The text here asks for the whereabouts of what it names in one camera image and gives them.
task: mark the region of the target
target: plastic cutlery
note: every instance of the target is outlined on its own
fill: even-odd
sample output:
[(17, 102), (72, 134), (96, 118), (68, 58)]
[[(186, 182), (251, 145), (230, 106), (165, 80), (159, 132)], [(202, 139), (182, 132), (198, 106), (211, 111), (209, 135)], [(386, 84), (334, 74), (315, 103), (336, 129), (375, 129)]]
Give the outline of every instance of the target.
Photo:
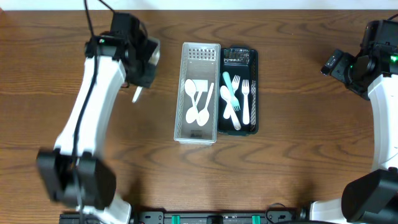
[[(198, 96), (197, 96), (197, 100), (195, 101), (196, 106), (198, 106), (198, 102), (199, 102), (199, 99), (200, 99), (200, 94), (199, 93), (198, 93)], [(195, 116), (195, 108), (193, 106), (187, 110), (187, 113), (185, 115), (185, 119), (187, 120), (188, 124), (194, 122), (197, 119), (197, 117)]]
[(232, 83), (231, 83), (231, 77), (229, 77), (229, 73), (228, 72), (223, 72), (223, 78), (224, 78), (226, 86), (228, 87), (229, 94), (231, 94), (231, 104), (232, 104), (233, 110), (234, 111), (241, 110), (241, 107), (239, 105), (239, 101), (235, 97), (235, 94), (233, 92)]
[[(232, 80), (232, 89), (234, 90), (234, 95), (235, 95), (236, 90), (238, 90), (238, 88), (239, 88), (240, 81), (241, 81), (241, 77), (239, 75), (235, 75), (234, 79)], [(228, 119), (229, 116), (231, 116), (229, 113), (229, 110), (225, 110), (223, 116), (225, 119)]]
[(188, 111), (191, 109), (188, 109), (187, 114), (185, 116), (185, 119), (187, 120), (187, 123), (190, 124), (190, 121), (194, 122), (194, 120), (198, 120), (198, 123), (200, 122), (199, 120), (199, 112), (197, 105), (195, 103), (195, 93), (197, 92), (197, 88), (195, 86), (195, 83), (191, 79), (187, 79), (185, 81), (185, 92), (187, 93), (188, 96), (191, 97), (192, 100), (192, 110), (193, 112), (188, 114)]
[(243, 101), (243, 123), (244, 124), (249, 124), (249, 122), (250, 122), (250, 119), (249, 119), (249, 100), (248, 100), (248, 94), (250, 93), (249, 80), (243, 80), (242, 81), (242, 93), (244, 95), (244, 101)]
[(197, 99), (195, 100), (195, 103), (198, 105), (199, 99), (201, 97), (201, 94), (203, 92), (207, 93), (207, 80), (192, 80), (197, 88), (198, 96)]
[(236, 113), (232, 108), (231, 94), (229, 93), (228, 88), (226, 86), (222, 86), (220, 88), (220, 95), (221, 95), (222, 99), (224, 99), (226, 101), (225, 109), (230, 110), (232, 124), (234, 125), (235, 130), (240, 130), (242, 128), (241, 123), (239, 123), (238, 117), (236, 116)]
[(207, 100), (206, 100), (206, 105), (203, 110), (199, 112), (199, 120), (198, 120), (198, 125), (203, 126), (207, 123), (209, 120), (209, 111), (207, 110), (207, 106), (209, 105), (211, 94), (213, 93), (213, 88), (214, 88), (214, 83), (211, 83), (209, 92), (207, 94)]

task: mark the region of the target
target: white spoon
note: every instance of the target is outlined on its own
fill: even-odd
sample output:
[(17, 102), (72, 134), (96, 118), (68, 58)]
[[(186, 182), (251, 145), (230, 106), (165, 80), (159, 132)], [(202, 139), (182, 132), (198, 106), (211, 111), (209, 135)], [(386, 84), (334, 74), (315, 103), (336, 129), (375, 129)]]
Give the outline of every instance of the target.
[[(198, 95), (198, 96), (197, 96), (197, 100), (196, 100), (196, 102), (195, 102), (195, 104), (196, 104), (197, 106), (198, 106), (197, 101), (199, 101), (199, 100), (198, 100), (199, 97), (200, 97), (200, 96)], [(194, 108), (193, 106), (187, 110), (187, 113), (186, 113), (186, 115), (185, 115), (185, 119), (187, 120), (187, 123), (188, 123), (188, 124), (194, 122), (194, 121), (197, 119), (197, 117), (195, 116), (195, 108)]]
[(209, 120), (210, 115), (209, 115), (209, 111), (207, 110), (207, 106), (209, 105), (211, 94), (213, 93), (213, 87), (214, 87), (214, 83), (211, 83), (209, 92), (207, 94), (205, 108), (199, 112), (199, 120), (198, 120), (199, 126), (205, 125), (207, 123), (207, 121)]
[(229, 90), (226, 86), (222, 86), (220, 88), (220, 95), (221, 95), (222, 99), (224, 99), (226, 101), (225, 109), (229, 110), (231, 112), (231, 119), (232, 119), (232, 123), (234, 125), (235, 130), (240, 130), (242, 128), (241, 123), (239, 122), (239, 119), (236, 116), (234, 109), (232, 108), (231, 94), (229, 93)]
[(198, 112), (197, 105), (195, 103), (195, 93), (197, 92), (197, 87), (195, 86), (195, 83), (190, 79), (187, 79), (185, 81), (184, 87), (185, 87), (185, 92), (188, 94), (188, 96), (191, 97), (192, 105), (193, 105), (191, 108), (188, 109), (185, 119), (187, 120), (188, 124), (194, 122), (194, 120), (196, 120), (196, 119), (198, 120), (198, 123), (199, 123), (200, 122), (199, 121), (200, 119), (198, 117), (199, 112)]

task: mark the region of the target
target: green clip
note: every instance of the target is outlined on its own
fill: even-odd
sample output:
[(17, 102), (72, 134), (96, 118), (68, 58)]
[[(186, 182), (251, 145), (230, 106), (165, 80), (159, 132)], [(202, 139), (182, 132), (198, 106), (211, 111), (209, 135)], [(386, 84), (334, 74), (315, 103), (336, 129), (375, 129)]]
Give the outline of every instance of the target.
[(172, 224), (180, 224), (180, 216), (172, 215)]
[(259, 215), (253, 215), (251, 219), (253, 220), (253, 224), (261, 224), (261, 219)]

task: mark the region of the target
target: black tray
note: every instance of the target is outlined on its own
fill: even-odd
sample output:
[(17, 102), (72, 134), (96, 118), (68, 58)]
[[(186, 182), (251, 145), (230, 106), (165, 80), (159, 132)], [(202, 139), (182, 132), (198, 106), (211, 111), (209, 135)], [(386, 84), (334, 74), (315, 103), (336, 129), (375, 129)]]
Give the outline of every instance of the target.
[[(244, 51), (247, 50), (248, 57), (245, 56)], [(223, 72), (228, 72), (231, 81), (235, 75), (239, 75), (241, 80), (239, 88), (236, 90), (235, 96), (239, 100), (241, 110), (236, 112), (236, 116), (241, 123), (239, 131), (234, 129), (231, 118), (224, 119), (223, 113), (226, 107), (226, 102), (219, 96), (218, 102), (218, 131), (233, 136), (246, 136), (248, 134), (256, 134), (259, 130), (259, 94), (258, 94), (258, 53), (256, 50), (248, 49), (246, 47), (231, 46), (230, 48), (221, 49), (220, 57), (220, 86), (225, 85)], [(249, 80), (250, 94), (248, 95), (249, 101), (249, 115), (250, 123), (243, 124), (243, 99), (242, 94), (242, 81)]]

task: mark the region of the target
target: white plastic basket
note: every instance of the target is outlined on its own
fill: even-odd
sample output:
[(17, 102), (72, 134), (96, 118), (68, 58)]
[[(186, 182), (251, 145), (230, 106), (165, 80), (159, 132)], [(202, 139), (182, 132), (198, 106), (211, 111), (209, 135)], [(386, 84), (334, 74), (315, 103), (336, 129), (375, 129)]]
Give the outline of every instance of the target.
[[(174, 140), (182, 144), (212, 145), (216, 142), (220, 50), (220, 44), (186, 42), (182, 45), (180, 83), (178, 85), (177, 111), (174, 127)], [(208, 86), (210, 86), (210, 83), (214, 83), (214, 90), (208, 105), (210, 117), (204, 126), (199, 126), (196, 121), (188, 124), (185, 120), (187, 110), (192, 107), (192, 101), (184, 89), (186, 79), (208, 80)], [(203, 93), (197, 105), (198, 111), (205, 107), (206, 98), (206, 93)]]

